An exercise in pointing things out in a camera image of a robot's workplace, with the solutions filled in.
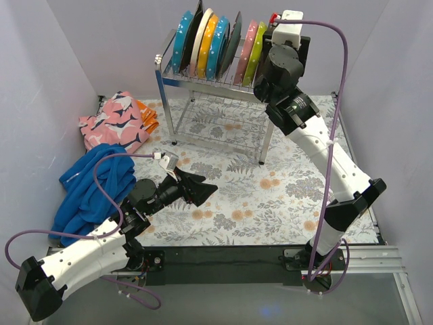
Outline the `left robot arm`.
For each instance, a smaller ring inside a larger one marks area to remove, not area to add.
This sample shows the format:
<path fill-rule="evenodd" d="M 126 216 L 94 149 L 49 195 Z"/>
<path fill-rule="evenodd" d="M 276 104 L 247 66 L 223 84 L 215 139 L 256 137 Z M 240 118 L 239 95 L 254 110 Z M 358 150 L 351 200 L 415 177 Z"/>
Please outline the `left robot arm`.
<path fill-rule="evenodd" d="M 199 207 L 218 187 L 201 175 L 175 169 L 160 184 L 141 179 L 123 200 L 117 213 L 94 230 L 95 240 L 80 239 L 59 252 L 20 268 L 16 291 L 33 321 L 48 318 L 79 288 L 99 277 L 128 269 L 146 272 L 155 264 L 136 239 L 149 226 L 148 218 L 178 199 Z"/>

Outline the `lime green dotted plate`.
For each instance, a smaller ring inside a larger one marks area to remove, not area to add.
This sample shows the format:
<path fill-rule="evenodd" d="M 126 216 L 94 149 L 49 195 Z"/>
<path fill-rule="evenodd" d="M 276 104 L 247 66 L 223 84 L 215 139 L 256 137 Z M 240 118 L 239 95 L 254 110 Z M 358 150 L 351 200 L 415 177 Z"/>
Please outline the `lime green dotted plate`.
<path fill-rule="evenodd" d="M 256 32 L 254 44 L 252 47 L 252 51 L 250 53 L 246 71 L 243 77 L 243 81 L 242 81 L 243 87 L 249 86 L 254 80 L 254 75 L 263 48 L 263 35 L 266 30 L 267 30 L 267 25 L 264 22 L 260 22 L 258 25 L 258 30 Z"/>

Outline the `teal floral plate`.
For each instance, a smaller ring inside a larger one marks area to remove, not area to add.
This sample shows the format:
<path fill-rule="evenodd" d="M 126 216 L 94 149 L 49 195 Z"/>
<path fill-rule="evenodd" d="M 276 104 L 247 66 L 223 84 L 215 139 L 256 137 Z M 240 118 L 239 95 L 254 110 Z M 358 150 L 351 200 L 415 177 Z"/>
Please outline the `teal floral plate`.
<path fill-rule="evenodd" d="M 254 83 L 253 85 L 256 86 L 258 84 L 261 84 L 263 80 L 267 79 L 267 58 L 268 58 L 268 51 L 263 51 L 260 56 L 260 60 L 258 62 L 258 66 L 256 68 L 256 72 L 254 75 Z"/>

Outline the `pink dotted plate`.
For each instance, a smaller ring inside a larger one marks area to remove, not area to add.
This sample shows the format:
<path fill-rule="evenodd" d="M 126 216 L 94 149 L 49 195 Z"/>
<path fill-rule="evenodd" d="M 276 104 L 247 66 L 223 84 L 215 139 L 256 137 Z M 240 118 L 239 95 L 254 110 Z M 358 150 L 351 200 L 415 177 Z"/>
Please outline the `pink dotted plate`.
<path fill-rule="evenodd" d="M 233 84 L 240 85 L 242 83 L 243 77 L 245 75 L 246 67 L 248 65 L 249 57 L 254 45 L 254 40 L 256 37 L 258 29 L 258 23 L 255 20 L 251 20 L 246 37 L 244 39 L 244 45 L 240 54 L 240 58 L 237 64 Z"/>

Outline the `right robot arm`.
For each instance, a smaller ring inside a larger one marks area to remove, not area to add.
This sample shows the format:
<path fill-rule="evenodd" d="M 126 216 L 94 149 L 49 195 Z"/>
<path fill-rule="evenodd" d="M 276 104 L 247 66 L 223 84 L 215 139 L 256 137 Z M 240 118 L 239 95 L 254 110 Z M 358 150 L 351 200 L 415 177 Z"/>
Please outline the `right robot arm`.
<path fill-rule="evenodd" d="M 292 267 L 325 267 L 347 229 L 386 190 L 385 182 L 364 173 L 336 141 L 312 99 L 298 88 L 310 39 L 299 28 L 273 25 L 254 80 L 254 95 L 265 103 L 269 120 L 294 142 L 325 177 L 319 225 L 305 247 L 289 260 Z"/>

